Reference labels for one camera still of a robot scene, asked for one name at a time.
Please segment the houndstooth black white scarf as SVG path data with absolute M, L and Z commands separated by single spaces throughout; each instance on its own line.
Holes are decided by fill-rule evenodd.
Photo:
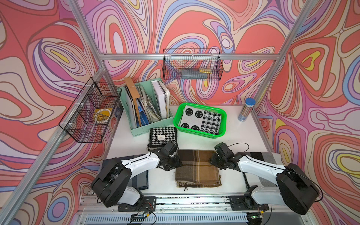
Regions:
M 178 146 L 178 134 L 175 127 L 153 127 L 150 129 L 147 149 L 153 150 L 164 147 L 168 142 Z

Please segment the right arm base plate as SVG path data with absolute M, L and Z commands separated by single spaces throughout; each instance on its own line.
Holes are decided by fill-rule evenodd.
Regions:
M 257 204 L 249 196 L 229 196 L 227 201 L 232 208 L 232 211 L 267 211 L 269 206 L 267 204 Z

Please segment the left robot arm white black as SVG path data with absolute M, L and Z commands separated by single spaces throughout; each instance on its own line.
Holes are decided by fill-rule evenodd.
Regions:
M 165 146 L 133 159 L 111 159 L 91 183 L 97 203 L 102 203 L 107 208 L 124 204 L 141 207 L 144 204 L 144 196 L 135 187 L 130 187 L 129 181 L 152 169 L 171 171 L 181 167 L 182 162 L 177 152 L 178 146 L 173 142 L 167 142 Z

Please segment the grey navy striped scarf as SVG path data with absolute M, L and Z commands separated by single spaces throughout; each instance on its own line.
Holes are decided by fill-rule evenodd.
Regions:
M 104 169 L 108 164 L 110 164 L 112 161 L 115 162 L 121 162 L 122 160 L 130 160 L 130 159 L 134 159 L 137 157 L 143 156 L 142 155 L 131 155 L 131 156 L 125 156 L 125 157 L 115 157 L 115 158 L 110 158 L 110 159 L 105 159 L 102 163 L 102 167 L 101 169 Z M 129 187 L 134 187 L 137 188 L 139 190 L 146 190 L 149 188 L 149 172 L 145 171 L 142 172 L 140 174 L 138 174 L 137 176 L 134 176 L 133 178 L 131 178 L 129 180 L 129 183 L 127 186 Z

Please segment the brown plaid scarf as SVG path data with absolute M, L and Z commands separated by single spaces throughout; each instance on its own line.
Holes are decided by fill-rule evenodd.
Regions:
M 220 187 L 219 169 L 211 164 L 215 151 L 179 150 L 182 166 L 175 171 L 178 188 L 216 188 Z

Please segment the smiley checkered white black scarf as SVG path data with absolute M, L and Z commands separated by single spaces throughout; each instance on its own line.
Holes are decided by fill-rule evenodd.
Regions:
M 207 110 L 185 106 L 180 121 L 180 127 L 208 134 L 218 135 L 221 124 L 221 114 Z

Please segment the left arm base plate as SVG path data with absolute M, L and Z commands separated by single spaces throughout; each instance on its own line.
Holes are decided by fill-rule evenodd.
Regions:
M 155 196 L 142 196 L 134 205 L 119 204 L 118 212 L 153 212 L 156 209 Z

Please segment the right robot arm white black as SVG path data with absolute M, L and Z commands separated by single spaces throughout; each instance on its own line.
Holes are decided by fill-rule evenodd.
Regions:
M 271 187 L 251 186 L 244 194 L 249 203 L 284 205 L 297 214 L 305 215 L 323 195 L 320 187 L 298 165 L 278 165 L 274 153 L 233 153 L 224 142 L 214 149 L 211 164 L 220 170 L 232 169 L 272 183 Z

